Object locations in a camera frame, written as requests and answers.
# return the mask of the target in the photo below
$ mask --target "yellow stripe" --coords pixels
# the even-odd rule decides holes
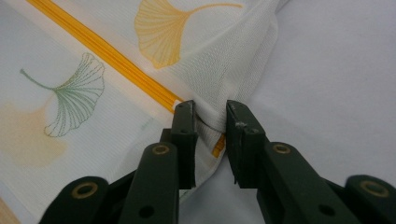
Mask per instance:
[[[212,150],[212,155],[214,157],[218,158],[220,155],[220,152],[222,150],[224,150],[224,147],[225,147],[225,134],[222,133],[218,142],[215,145],[215,148],[213,148],[213,150]]]
[[[183,102],[178,96],[166,89],[160,83],[147,76],[125,56],[114,49],[102,37],[76,20],[70,14],[50,0],[27,0],[30,4],[58,23],[70,35],[92,50],[110,66],[133,82],[138,88],[174,113],[175,101]]]

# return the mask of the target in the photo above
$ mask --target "ginkgo leaf print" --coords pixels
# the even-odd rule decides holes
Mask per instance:
[[[87,120],[105,89],[104,65],[90,53],[84,53],[78,69],[64,84],[50,88],[44,86],[21,70],[21,73],[38,86],[53,91],[58,99],[55,121],[45,127],[45,134],[60,137],[76,129]]]
[[[209,4],[190,11],[173,7],[167,0],[143,0],[134,19],[141,53],[162,68],[180,60],[180,45],[189,17],[209,7],[242,7],[238,4]]]

